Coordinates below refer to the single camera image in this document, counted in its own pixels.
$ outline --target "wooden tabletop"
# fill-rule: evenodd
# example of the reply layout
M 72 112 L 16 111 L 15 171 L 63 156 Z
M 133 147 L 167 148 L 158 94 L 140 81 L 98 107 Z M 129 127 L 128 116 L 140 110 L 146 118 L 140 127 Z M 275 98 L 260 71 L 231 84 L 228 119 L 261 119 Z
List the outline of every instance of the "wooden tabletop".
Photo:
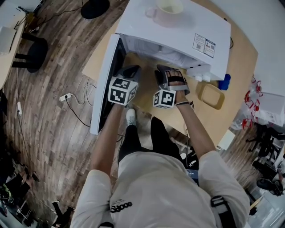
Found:
M 6 25 L 8 28 L 14 28 L 17 24 L 17 22 L 21 22 L 25 17 L 25 13 L 23 11 L 20 11 L 15 17 L 11 20 L 9 25 Z M 10 73 L 10 69 L 12 66 L 12 63 L 15 58 L 16 51 L 18 50 L 19 43 L 21 41 L 22 33 L 24 30 L 25 23 L 20 24 L 16 27 L 16 34 L 14 36 L 14 40 L 11 46 L 11 50 L 8 54 L 0 55 L 0 89 L 3 88 L 6 79 Z
M 187 95 L 189 101 L 194 101 L 195 113 L 202 122 L 215 145 L 218 145 L 227 129 L 230 127 L 234 117 L 239 110 L 243 98 L 248 91 L 248 86 L 253 76 L 258 53 L 241 31 L 241 29 L 216 5 L 209 0 L 193 0 L 194 2 L 208 8 L 222 18 L 226 18 L 231 24 L 231 37 L 234 42 L 230 50 L 227 73 L 231 75 L 229 89 L 224 91 L 225 101 L 220 110 L 215 110 L 198 99 L 197 94 L 205 82 L 198 82 L 186 76 L 191 93 Z M 111 34 L 115 33 L 118 21 L 110 28 L 103 39 L 97 45 L 94 53 L 83 69 L 83 74 L 98 81 L 100 68 L 105 55 Z M 175 107 L 169 110 L 154 108 L 152 105 L 153 95 L 158 90 L 154 77 L 153 64 L 142 61 L 135 54 L 128 54 L 125 64 L 138 64 L 142 67 L 142 77 L 139 89 L 133 103 L 143 111 L 156 116 L 166 124 L 185 134 L 186 126 L 184 120 Z

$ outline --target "mug handle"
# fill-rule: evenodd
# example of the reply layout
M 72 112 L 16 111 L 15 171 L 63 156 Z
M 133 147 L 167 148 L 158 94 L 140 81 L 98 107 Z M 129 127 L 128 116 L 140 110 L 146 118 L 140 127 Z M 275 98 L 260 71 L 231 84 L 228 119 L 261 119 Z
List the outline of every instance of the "mug handle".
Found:
M 156 11 L 157 11 L 156 8 L 150 7 L 150 8 L 148 8 L 147 10 L 145 10 L 145 15 L 146 15 L 148 18 L 154 18 L 155 15 L 156 15 Z

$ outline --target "cup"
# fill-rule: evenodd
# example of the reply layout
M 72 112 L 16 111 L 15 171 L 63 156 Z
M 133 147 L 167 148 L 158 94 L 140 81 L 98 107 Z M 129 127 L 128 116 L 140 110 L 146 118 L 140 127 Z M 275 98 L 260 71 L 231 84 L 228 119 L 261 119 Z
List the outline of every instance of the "cup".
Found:
M 163 27 L 175 27 L 182 11 L 183 4 L 180 0 L 156 0 L 156 7 L 147 9 L 145 14 Z

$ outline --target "white sticker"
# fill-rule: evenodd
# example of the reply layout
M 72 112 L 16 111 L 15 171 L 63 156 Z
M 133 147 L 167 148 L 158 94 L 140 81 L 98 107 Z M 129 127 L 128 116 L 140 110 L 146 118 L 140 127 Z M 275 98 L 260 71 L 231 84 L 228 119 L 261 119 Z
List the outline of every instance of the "white sticker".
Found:
M 195 34 L 193 48 L 197 51 L 204 53 L 206 38 Z
M 216 49 L 216 45 L 207 40 L 206 39 L 206 45 L 205 45 L 205 50 L 204 50 L 204 53 L 212 58 L 214 58 L 214 55 L 215 55 L 215 49 Z

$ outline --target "white shoe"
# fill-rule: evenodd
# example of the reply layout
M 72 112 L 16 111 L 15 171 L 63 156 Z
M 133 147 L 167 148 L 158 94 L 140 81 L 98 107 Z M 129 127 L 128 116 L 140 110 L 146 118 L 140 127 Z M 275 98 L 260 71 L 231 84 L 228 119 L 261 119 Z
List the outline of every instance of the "white shoe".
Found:
M 135 117 L 135 110 L 134 109 L 129 109 L 126 112 L 126 122 L 129 125 L 135 125 L 137 126 L 137 121 L 136 121 L 136 117 Z

